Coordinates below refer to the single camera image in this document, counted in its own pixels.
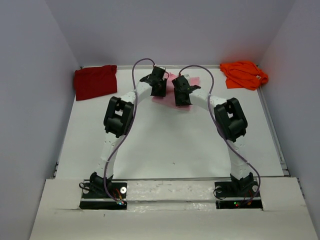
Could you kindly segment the pink t shirt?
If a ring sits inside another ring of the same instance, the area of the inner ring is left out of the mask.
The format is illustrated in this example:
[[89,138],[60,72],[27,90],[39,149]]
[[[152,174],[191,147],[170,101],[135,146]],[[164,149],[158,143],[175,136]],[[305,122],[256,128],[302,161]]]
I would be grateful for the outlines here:
[[189,94],[200,88],[199,77],[167,73],[164,79],[152,87],[152,101],[169,108],[189,111],[192,105]]

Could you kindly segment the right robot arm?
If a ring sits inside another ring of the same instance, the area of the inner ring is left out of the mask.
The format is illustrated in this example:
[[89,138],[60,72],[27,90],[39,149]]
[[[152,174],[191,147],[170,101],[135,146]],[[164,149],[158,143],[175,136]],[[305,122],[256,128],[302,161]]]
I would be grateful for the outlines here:
[[230,160],[230,190],[235,196],[242,196],[254,183],[252,168],[244,158],[244,136],[248,121],[237,98],[225,99],[214,96],[198,85],[190,85],[181,75],[173,81],[175,105],[195,105],[207,111],[217,132],[228,147]]

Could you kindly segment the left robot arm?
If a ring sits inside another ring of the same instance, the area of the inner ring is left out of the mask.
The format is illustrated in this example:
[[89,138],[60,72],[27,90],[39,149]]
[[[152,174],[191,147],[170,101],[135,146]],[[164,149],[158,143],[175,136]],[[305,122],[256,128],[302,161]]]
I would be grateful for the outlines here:
[[166,95],[165,74],[164,67],[154,66],[151,74],[140,79],[134,90],[120,97],[113,96],[109,100],[103,120],[105,139],[101,157],[89,178],[97,196],[104,198],[110,194],[117,152],[134,121],[135,107],[150,96]]

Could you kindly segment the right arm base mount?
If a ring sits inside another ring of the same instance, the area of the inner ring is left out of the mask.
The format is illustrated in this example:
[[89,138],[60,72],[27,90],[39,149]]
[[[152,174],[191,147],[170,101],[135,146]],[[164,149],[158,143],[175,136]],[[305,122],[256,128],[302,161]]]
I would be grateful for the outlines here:
[[261,195],[258,192],[258,182],[253,174],[240,180],[232,175],[230,181],[217,181],[214,183],[213,195],[218,210],[235,209],[263,209]]

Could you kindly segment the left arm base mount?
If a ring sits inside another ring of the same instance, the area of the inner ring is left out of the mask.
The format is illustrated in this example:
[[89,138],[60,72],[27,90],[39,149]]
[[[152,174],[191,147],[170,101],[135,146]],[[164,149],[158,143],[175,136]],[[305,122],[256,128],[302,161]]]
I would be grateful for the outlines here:
[[112,179],[103,180],[93,173],[79,183],[82,190],[79,208],[82,210],[126,210],[128,184]]

